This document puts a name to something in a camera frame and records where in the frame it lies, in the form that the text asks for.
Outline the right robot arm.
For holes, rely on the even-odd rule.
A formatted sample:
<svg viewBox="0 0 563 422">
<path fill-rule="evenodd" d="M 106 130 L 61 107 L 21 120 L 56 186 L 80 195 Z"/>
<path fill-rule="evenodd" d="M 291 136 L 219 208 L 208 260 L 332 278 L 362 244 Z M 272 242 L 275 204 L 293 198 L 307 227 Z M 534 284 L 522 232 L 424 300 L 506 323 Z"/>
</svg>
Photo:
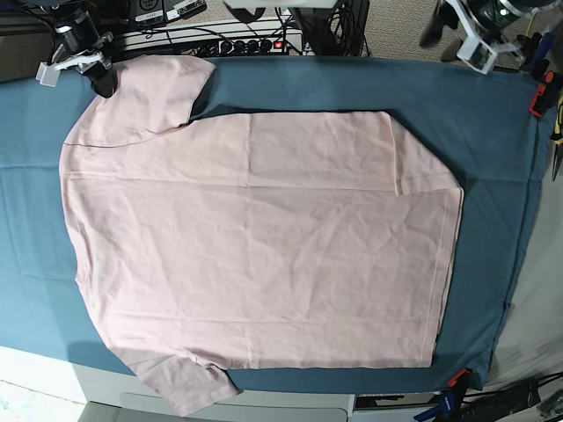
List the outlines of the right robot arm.
<svg viewBox="0 0 563 422">
<path fill-rule="evenodd" d="M 42 5 L 40 9 L 44 12 L 42 16 L 27 7 L 22 10 L 45 25 L 54 42 L 53 52 L 38 67 L 36 80 L 55 87 L 64 70 L 75 70 L 90 80 L 96 94 L 112 97 L 118 85 L 108 53 L 113 34 L 98 31 L 85 1 Z"/>
</svg>

